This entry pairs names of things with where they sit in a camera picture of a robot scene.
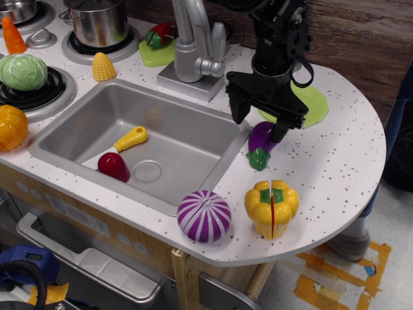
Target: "purple striped onion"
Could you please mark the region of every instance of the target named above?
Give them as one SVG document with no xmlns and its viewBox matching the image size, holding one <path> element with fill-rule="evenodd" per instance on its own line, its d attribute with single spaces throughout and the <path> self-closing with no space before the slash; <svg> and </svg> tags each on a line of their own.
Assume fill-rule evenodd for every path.
<svg viewBox="0 0 413 310">
<path fill-rule="evenodd" d="M 177 220 L 179 227 L 189 238 L 210 243 L 227 233 L 231 211 L 220 195 L 211 191 L 196 191 L 182 200 Z"/>
</svg>

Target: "green plate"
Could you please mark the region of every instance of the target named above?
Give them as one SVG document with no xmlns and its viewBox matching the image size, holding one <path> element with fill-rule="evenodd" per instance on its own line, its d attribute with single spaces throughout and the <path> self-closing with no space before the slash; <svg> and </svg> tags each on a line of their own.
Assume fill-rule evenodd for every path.
<svg viewBox="0 0 413 310">
<path fill-rule="evenodd" d="M 312 86 L 306 88 L 296 87 L 291 83 L 291 89 L 293 93 L 308 107 L 308 114 L 305 116 L 303 129 L 309 126 L 313 126 L 323 121 L 328 114 L 327 98 L 320 93 L 320 91 Z M 258 110 L 266 120 L 276 122 L 277 118 Z"/>
<path fill-rule="evenodd" d="M 169 65 L 175 59 L 175 40 L 170 40 L 160 48 L 152 48 L 146 45 L 146 41 L 139 44 L 143 65 L 149 68 Z"/>
</svg>

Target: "orange tape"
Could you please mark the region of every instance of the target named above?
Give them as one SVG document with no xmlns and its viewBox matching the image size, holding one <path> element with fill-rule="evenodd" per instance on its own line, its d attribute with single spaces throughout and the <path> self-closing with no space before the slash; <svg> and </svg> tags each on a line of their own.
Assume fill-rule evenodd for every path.
<svg viewBox="0 0 413 310">
<path fill-rule="evenodd" d="M 326 245 L 320 245 L 310 252 L 298 254 L 297 257 L 305 261 L 305 266 L 288 263 L 286 260 L 280 263 L 301 274 L 294 293 L 314 307 L 320 310 L 348 310 L 349 308 L 346 305 L 339 302 L 341 294 L 345 291 L 344 285 L 348 283 L 356 287 L 364 287 L 356 310 L 368 310 L 371 299 L 375 298 L 381 290 L 379 284 L 392 250 L 386 244 L 380 245 L 375 242 L 370 243 L 370 248 L 378 252 L 375 263 L 366 259 L 362 259 L 357 263 L 349 263 L 374 268 L 376 273 L 366 280 L 325 262 L 325 254 L 332 252 Z"/>
</svg>

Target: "orange carrot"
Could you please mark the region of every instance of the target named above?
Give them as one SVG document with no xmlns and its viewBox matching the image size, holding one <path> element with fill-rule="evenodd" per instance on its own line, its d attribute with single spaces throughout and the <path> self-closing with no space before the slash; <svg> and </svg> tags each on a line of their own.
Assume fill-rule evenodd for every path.
<svg viewBox="0 0 413 310">
<path fill-rule="evenodd" d="M 3 27 L 3 37 L 6 42 L 8 53 L 23 53 L 27 49 L 27 46 L 12 20 L 8 17 L 3 17 L 1 26 Z"/>
</svg>

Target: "black hose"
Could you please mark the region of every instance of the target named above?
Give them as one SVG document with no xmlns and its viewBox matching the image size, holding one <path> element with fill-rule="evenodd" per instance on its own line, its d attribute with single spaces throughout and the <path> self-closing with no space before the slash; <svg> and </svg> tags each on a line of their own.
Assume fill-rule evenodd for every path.
<svg viewBox="0 0 413 310">
<path fill-rule="evenodd" d="M 0 273 L 2 271 L 23 272 L 31 277 L 37 286 L 37 301 L 34 310 L 43 310 L 46 304 L 47 283 L 45 276 L 35 263 L 27 260 L 12 260 L 0 263 Z"/>
</svg>

